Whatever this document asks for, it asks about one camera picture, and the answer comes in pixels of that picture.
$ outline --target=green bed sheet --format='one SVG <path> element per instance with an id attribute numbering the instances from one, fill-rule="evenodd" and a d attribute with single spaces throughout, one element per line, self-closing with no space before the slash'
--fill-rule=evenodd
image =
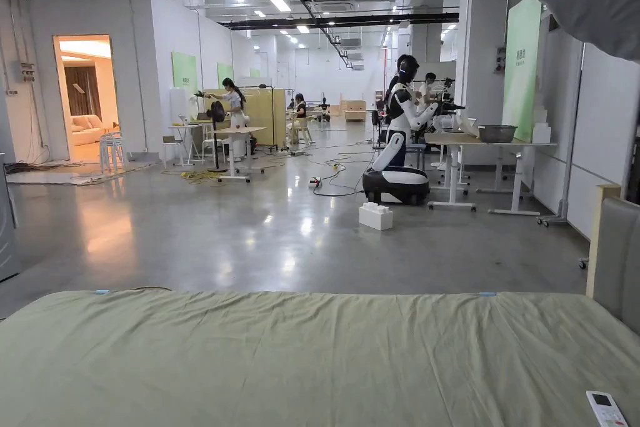
<path id="1" fill-rule="evenodd" d="M 2 427 L 640 426 L 640 338 L 570 294 L 66 292 L 0 357 Z"/>

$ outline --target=gray bowl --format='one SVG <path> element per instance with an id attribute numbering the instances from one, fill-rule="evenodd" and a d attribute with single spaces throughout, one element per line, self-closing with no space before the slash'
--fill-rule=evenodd
<path id="1" fill-rule="evenodd" d="M 478 126 L 480 140 L 485 143 L 511 143 L 516 130 L 515 126 Z"/>

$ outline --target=doorway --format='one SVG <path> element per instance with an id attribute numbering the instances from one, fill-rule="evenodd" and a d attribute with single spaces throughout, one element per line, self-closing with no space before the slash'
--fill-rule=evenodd
<path id="1" fill-rule="evenodd" d="M 100 162 L 100 137 L 118 132 L 118 106 L 108 35 L 54 37 L 71 161 Z"/>

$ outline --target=air conditioner remote control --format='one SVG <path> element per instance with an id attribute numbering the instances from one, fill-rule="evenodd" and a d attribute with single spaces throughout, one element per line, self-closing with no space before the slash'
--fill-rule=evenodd
<path id="1" fill-rule="evenodd" d="M 629 427 L 610 394 L 587 391 L 587 398 L 601 427 Z"/>

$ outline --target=green sign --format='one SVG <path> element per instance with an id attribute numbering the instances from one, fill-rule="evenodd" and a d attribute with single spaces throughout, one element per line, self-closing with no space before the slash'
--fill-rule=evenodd
<path id="1" fill-rule="evenodd" d="M 197 59 L 193 55 L 171 52 L 171 63 L 174 66 L 174 87 L 184 88 L 190 93 L 198 91 Z"/>
<path id="2" fill-rule="evenodd" d="M 226 78 L 233 79 L 234 78 L 234 68 L 232 65 L 228 63 L 217 63 L 217 87 L 224 88 L 222 85 L 222 81 Z"/>
<path id="3" fill-rule="evenodd" d="M 538 0 L 523 0 L 509 9 L 507 21 L 502 123 L 517 126 L 515 138 L 525 142 L 533 133 L 541 9 Z"/>

